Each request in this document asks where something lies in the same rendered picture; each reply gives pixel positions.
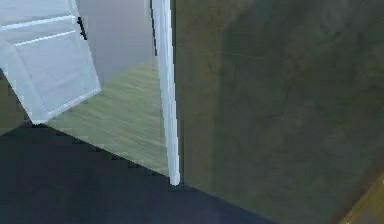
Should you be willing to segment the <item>white room door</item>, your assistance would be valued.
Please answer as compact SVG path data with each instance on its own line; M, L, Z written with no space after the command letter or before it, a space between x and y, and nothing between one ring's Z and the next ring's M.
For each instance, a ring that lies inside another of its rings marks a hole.
M0 70L45 123L101 91L76 0L0 0Z

